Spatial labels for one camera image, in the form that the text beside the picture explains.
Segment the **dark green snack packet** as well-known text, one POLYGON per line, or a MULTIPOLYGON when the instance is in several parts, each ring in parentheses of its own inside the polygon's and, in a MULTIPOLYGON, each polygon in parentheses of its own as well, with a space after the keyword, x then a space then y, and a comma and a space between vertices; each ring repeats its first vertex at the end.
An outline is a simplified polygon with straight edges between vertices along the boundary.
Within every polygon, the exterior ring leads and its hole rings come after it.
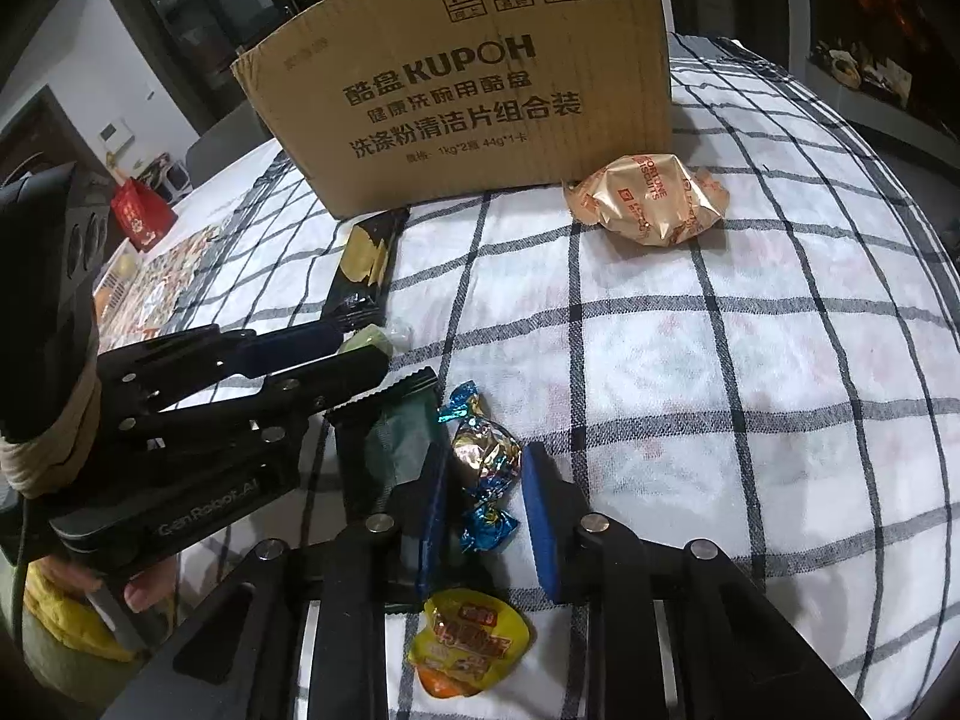
POLYGON ((381 496, 415 481, 430 445, 444 436, 433 387, 384 392, 373 426, 363 442, 364 468, 381 496))

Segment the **blue gold candy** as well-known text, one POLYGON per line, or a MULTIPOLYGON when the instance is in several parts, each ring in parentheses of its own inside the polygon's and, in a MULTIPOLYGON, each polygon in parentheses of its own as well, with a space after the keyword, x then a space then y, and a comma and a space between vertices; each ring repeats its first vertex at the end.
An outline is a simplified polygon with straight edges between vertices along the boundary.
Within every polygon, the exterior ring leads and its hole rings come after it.
POLYGON ((519 528, 503 499, 521 477, 523 444, 490 418, 473 380, 452 390, 438 421, 455 424, 451 449, 464 496, 460 548, 464 553, 493 553, 519 528))

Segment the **yellow jelly cup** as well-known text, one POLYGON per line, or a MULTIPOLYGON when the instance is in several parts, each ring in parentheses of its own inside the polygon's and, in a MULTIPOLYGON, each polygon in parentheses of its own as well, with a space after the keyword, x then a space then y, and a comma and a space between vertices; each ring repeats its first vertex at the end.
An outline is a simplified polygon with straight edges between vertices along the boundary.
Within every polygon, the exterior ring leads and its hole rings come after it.
POLYGON ((500 598, 469 589, 431 595, 425 627, 416 634, 407 661, 434 699, 472 697, 488 691, 527 652, 526 620, 500 598))

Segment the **pale green small candy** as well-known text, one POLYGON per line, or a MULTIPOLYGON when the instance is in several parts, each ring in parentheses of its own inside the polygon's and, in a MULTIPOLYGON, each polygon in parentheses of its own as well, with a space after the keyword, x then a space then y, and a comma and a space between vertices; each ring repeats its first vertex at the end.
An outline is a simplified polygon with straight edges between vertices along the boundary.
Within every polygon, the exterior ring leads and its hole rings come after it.
POLYGON ((381 325, 376 325, 375 323, 368 323, 368 325, 364 325, 363 328, 353 332, 342 343, 342 346, 338 348, 338 352, 341 355, 345 355, 345 353, 351 353, 352 351, 358 351, 358 349, 363 348, 377 349, 377 351, 381 351, 383 355, 386 355, 387 358, 392 358, 395 351, 391 333, 387 332, 386 328, 381 327, 381 325))

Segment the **patterned tile placemat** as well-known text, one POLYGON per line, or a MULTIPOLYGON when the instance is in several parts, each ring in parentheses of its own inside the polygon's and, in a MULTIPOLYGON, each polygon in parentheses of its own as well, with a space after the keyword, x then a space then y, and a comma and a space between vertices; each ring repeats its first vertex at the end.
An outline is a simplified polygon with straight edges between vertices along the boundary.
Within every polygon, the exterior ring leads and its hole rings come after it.
POLYGON ((122 245, 94 293, 101 355, 166 333, 178 300, 220 232, 219 224, 210 224, 158 255, 140 254, 128 242, 122 245))

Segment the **black gold snack packet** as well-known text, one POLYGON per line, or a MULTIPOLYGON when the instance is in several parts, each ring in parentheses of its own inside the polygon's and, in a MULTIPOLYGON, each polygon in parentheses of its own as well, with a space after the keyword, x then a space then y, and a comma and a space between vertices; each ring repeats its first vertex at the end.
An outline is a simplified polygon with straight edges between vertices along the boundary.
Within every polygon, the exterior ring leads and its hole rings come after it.
POLYGON ((409 218, 408 208, 397 208, 352 227, 322 306, 326 322, 353 332, 384 320, 395 248, 409 218))

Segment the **red gift bag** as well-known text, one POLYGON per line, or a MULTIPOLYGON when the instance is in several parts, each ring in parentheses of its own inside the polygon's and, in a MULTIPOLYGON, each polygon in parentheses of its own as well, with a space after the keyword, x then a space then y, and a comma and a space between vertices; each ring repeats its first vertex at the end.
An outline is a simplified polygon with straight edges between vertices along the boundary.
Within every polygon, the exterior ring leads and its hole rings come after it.
POLYGON ((127 179, 117 188, 110 210, 125 237, 142 254, 153 249, 178 221, 161 195, 135 179, 127 179))

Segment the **grey dining chair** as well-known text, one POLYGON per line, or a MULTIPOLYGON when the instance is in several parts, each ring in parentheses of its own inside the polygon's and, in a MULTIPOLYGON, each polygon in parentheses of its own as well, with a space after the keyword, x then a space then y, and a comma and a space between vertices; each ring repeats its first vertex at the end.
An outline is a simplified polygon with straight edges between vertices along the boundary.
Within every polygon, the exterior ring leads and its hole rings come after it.
POLYGON ((231 110, 185 153, 190 182, 199 188, 244 154, 272 138, 249 101, 231 110))

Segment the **black white checked cloth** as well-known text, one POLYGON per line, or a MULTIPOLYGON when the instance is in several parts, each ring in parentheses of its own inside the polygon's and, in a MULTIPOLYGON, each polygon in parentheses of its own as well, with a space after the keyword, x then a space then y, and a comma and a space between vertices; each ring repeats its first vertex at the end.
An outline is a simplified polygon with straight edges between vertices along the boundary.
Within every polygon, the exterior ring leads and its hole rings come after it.
POLYGON ((672 249, 579 226, 555 187, 416 206, 396 376, 475 382, 590 504, 712 539, 875 718, 958 644, 958 275, 908 189, 796 78, 669 46, 674 142, 724 220, 672 249))

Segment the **golden brown wrapped pastry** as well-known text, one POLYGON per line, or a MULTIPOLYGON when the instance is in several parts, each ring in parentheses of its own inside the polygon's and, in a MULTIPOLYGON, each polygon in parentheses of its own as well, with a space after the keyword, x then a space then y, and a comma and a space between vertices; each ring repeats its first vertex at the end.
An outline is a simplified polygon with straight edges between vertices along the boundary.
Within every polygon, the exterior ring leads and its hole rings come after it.
POLYGON ((675 154, 628 154, 563 188, 584 226, 602 226, 643 247, 674 247, 726 216, 731 195, 706 169, 675 154))

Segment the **brown cardboard box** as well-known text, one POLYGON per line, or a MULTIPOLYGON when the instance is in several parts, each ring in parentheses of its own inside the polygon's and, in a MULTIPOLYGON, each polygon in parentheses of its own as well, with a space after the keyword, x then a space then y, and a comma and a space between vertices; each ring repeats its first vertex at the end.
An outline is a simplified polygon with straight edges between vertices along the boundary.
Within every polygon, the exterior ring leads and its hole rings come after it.
POLYGON ((233 75, 337 218, 672 146, 661 0, 322 0, 233 75))

